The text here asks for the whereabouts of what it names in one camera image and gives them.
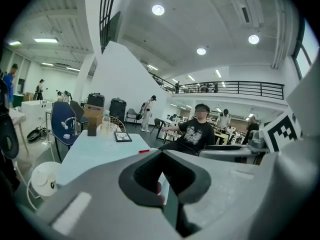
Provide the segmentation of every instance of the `picture frame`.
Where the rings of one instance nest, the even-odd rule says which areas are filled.
[[[116,142],[132,142],[129,134],[123,131],[114,131],[114,137]]]

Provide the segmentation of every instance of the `light blue table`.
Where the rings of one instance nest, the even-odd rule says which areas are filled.
[[[129,134],[131,142],[116,142],[115,135],[88,136],[84,130],[66,154],[56,173],[56,184],[62,187],[87,170],[116,160],[137,155],[150,147],[139,134]]]

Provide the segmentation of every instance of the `recessed light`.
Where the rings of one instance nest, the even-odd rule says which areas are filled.
[[[216,69],[215,72],[218,74],[218,77],[221,78],[220,71],[218,69]]]
[[[11,46],[21,45],[21,42],[20,41],[13,41],[13,42],[10,42],[9,45],[11,45]]]
[[[156,67],[154,67],[154,66],[148,65],[147,67],[148,67],[149,69],[151,69],[151,70],[156,70],[156,71],[158,71],[158,69],[157,69]]]
[[[37,43],[58,43],[56,38],[35,38],[34,41]]]
[[[51,64],[51,63],[45,63],[45,62],[42,62],[41,64],[43,64],[43,65],[48,65],[48,66],[54,66],[54,65]]]
[[[253,44],[253,45],[256,45],[257,43],[259,43],[259,37],[257,35],[255,35],[255,34],[250,35],[249,36],[249,43]]]
[[[199,54],[199,55],[205,55],[206,54],[206,49],[204,48],[199,48],[198,50],[196,50],[196,52]]]
[[[191,75],[188,75],[188,77],[189,77],[192,81],[196,81]]]
[[[80,71],[79,69],[75,69],[75,68],[72,68],[72,67],[67,67],[68,70],[74,70],[74,71]]]
[[[155,5],[152,7],[153,14],[160,16],[165,13],[165,9],[161,5]]]

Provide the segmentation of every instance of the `black t-shirt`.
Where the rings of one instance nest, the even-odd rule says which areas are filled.
[[[245,138],[244,138],[244,140],[242,142],[243,145],[248,143],[249,134],[253,130],[259,131],[259,125],[257,123],[252,123],[252,124],[249,125],[248,131],[246,132]]]
[[[208,122],[199,123],[197,119],[192,119],[179,125],[179,128],[185,134],[177,141],[195,152],[203,150],[205,145],[215,144],[215,130]]]

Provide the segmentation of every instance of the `white pants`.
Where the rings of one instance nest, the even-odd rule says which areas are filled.
[[[150,117],[151,117],[151,111],[145,110],[144,114],[143,114],[143,121],[141,124],[141,129],[148,130]]]

